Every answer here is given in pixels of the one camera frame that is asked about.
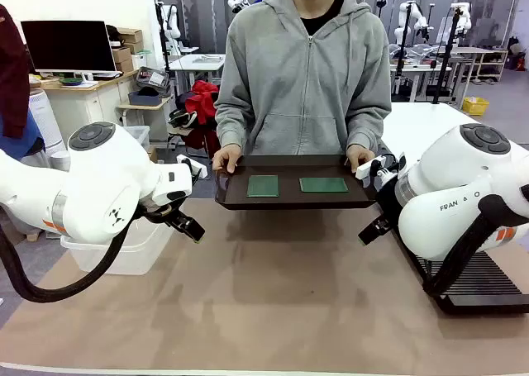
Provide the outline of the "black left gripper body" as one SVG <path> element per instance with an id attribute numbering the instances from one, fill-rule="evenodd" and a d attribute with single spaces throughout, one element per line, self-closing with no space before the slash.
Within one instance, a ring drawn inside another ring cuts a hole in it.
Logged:
<path id="1" fill-rule="evenodd" d="M 170 202 L 162 207 L 147 207 L 138 204 L 138 217 L 145 217 L 155 224 L 165 223 L 169 226 L 182 226 L 184 224 L 183 213 L 179 210 L 183 200 Z"/>

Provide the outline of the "person's right hand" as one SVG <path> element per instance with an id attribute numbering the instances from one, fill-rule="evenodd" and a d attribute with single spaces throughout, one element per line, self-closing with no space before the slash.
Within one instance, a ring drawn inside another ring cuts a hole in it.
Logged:
<path id="1" fill-rule="evenodd" d="M 239 145 L 225 145 L 214 154 L 212 159 L 212 170 L 220 171 L 224 169 L 229 174 L 233 174 L 240 157 L 241 148 Z"/>

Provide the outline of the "person's left hand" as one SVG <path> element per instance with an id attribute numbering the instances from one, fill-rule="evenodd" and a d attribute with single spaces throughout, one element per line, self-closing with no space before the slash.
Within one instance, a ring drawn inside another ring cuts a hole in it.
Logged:
<path id="1" fill-rule="evenodd" d="M 351 171 L 353 173 L 363 164 L 372 161 L 375 154 L 372 150 L 366 149 L 362 145 L 350 145 L 346 151 L 347 159 L 350 162 Z"/>

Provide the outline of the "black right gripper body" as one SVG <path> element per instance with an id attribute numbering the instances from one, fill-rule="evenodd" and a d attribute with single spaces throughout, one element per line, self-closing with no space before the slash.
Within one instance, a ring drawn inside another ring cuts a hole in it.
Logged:
<path id="1" fill-rule="evenodd" d="M 376 195 L 376 202 L 381 208 L 381 217 L 390 227 L 398 226 L 400 203 L 395 194 L 396 181 L 388 181 L 380 188 Z"/>

